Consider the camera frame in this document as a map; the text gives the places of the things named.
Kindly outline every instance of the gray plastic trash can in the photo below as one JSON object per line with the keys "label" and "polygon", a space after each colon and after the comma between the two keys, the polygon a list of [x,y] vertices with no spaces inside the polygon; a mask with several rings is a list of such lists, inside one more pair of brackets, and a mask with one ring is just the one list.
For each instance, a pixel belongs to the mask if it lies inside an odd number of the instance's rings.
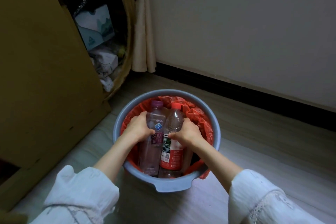
{"label": "gray plastic trash can", "polygon": [[[128,113],[142,101],[149,99],[149,98],[158,97],[158,96],[183,97],[184,99],[196,104],[199,108],[201,108],[204,111],[204,113],[208,116],[211,122],[211,125],[212,125],[213,137],[214,137],[213,147],[216,150],[219,149],[219,145],[221,143],[221,130],[219,128],[217,118],[215,114],[212,112],[212,110],[208,107],[206,103],[204,103],[198,97],[190,93],[187,93],[185,91],[173,90],[173,89],[150,91],[150,92],[147,92],[145,94],[142,94],[136,97],[131,102],[129,102],[119,113],[117,120],[115,121],[115,125],[113,128],[113,143],[115,143],[117,138],[120,136],[121,125],[124,119],[126,118],[126,116],[128,115]],[[182,177],[175,178],[175,179],[162,179],[162,178],[156,178],[156,177],[152,177],[149,175],[145,175],[144,173],[138,171],[135,167],[133,167],[132,164],[128,162],[127,160],[125,161],[123,166],[129,173],[131,173],[138,179],[146,183],[154,185],[157,192],[176,192],[176,191],[186,190],[191,187],[192,180],[200,177],[208,169],[208,167],[204,164],[200,166],[198,170],[192,172],[191,174],[184,175]]]}

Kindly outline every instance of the purple-capped bottle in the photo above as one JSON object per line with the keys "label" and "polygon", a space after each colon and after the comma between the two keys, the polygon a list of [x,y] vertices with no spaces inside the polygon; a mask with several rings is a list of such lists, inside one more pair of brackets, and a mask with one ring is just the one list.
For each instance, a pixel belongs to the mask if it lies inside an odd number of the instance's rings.
{"label": "purple-capped bottle", "polygon": [[152,101],[151,106],[152,111],[147,113],[147,126],[154,129],[156,133],[141,143],[138,166],[145,174],[156,176],[159,173],[166,116],[162,111],[161,101]]}

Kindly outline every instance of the plastic bottle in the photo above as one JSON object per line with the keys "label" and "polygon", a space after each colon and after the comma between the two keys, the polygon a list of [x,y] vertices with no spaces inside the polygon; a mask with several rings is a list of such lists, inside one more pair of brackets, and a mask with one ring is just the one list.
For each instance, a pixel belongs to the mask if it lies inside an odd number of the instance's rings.
{"label": "plastic bottle", "polygon": [[138,166],[145,174],[155,176],[159,173],[166,116],[162,112],[161,101],[152,101],[151,106],[152,111],[147,113],[147,126],[154,129],[156,133],[141,143]]}
{"label": "plastic bottle", "polygon": [[169,133],[181,130],[184,114],[180,109],[180,103],[171,104],[170,113],[163,127],[159,178],[177,178],[182,175],[183,147],[178,141],[168,138]]}

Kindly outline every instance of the white sleeve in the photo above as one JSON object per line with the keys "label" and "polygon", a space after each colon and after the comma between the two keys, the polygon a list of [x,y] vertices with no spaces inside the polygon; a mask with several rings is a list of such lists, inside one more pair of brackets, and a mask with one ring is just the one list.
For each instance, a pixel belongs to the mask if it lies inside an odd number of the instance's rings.
{"label": "white sleeve", "polygon": [[56,177],[44,211],[31,224],[102,224],[119,199],[119,189],[100,170],[75,174],[65,166]]}
{"label": "white sleeve", "polygon": [[229,191],[229,224],[323,223],[286,197],[261,174],[245,169]]}

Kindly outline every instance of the floor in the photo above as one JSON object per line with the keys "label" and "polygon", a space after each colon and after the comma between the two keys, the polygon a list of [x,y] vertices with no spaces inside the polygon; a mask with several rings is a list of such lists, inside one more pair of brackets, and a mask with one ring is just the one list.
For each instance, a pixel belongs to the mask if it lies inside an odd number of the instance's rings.
{"label": "floor", "polygon": [[[336,133],[227,99],[153,74],[130,76],[111,99],[112,112],[88,134],[14,209],[32,221],[42,209],[57,172],[92,166],[112,146],[118,113],[147,91],[172,88],[204,100],[221,127],[220,152],[281,187],[301,208],[336,223]],[[121,170],[120,199],[105,223],[227,223],[228,195],[215,176],[196,179],[183,192],[159,194]]]}

